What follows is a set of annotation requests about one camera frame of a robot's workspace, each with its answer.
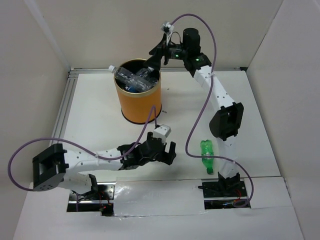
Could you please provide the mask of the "blue cap blue label bottle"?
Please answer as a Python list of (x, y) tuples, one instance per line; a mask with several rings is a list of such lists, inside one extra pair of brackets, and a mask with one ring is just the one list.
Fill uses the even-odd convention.
[(152, 72), (154, 70), (152, 68), (141, 68), (137, 71), (136, 75), (145, 79), (147, 82), (152, 84), (153, 86), (158, 83), (158, 79), (152, 76)]

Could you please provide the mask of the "clear bottle white cap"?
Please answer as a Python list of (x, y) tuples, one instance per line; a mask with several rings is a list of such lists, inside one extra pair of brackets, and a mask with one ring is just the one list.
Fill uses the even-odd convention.
[(129, 87), (137, 92), (146, 92), (153, 88), (154, 85), (150, 84), (145, 79), (136, 75), (136, 73), (132, 73), (124, 67), (116, 67), (114, 65), (110, 65), (108, 70), (114, 74), (115, 78), (120, 81), (125, 87)]

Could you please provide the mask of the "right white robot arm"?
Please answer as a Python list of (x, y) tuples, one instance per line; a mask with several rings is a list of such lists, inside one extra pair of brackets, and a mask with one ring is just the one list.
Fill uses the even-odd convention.
[(230, 196), (236, 189), (235, 184), (240, 181), (239, 169), (233, 161), (236, 158), (235, 142), (244, 106), (230, 97), (213, 73), (213, 64), (201, 52), (201, 38), (197, 29), (186, 28), (179, 44), (171, 41), (171, 26), (164, 27), (163, 32), (161, 41), (149, 52), (150, 58), (143, 65), (160, 70), (161, 65), (167, 65), (170, 59), (182, 60), (185, 69), (209, 94), (208, 100), (213, 107), (209, 130), (217, 140), (219, 154), (226, 157), (219, 165), (218, 190), (223, 196)]

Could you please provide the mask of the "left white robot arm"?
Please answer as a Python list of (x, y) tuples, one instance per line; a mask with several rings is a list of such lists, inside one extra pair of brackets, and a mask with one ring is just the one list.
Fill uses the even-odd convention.
[(60, 187), (92, 200), (99, 193), (92, 171), (134, 170), (149, 162), (171, 165), (177, 155), (176, 143), (170, 143), (168, 152), (166, 146), (166, 138), (156, 138), (152, 132), (126, 156), (122, 155), (131, 148), (129, 144), (89, 154), (67, 150), (61, 143), (55, 143), (32, 159), (33, 190), (43, 192)]

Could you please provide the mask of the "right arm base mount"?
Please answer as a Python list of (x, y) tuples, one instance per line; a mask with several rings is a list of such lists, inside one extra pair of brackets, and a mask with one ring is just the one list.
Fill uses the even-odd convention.
[(197, 187), (202, 191), (206, 210), (251, 207), (245, 182), (239, 173), (225, 178), (218, 172), (217, 176), (217, 180), (203, 181)]

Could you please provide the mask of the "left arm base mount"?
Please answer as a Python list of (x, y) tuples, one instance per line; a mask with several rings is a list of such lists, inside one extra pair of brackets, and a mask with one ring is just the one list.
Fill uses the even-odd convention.
[(91, 190), (84, 194), (70, 191), (67, 213), (100, 212), (102, 216), (114, 215), (115, 182), (97, 182), (94, 175), (89, 174)]

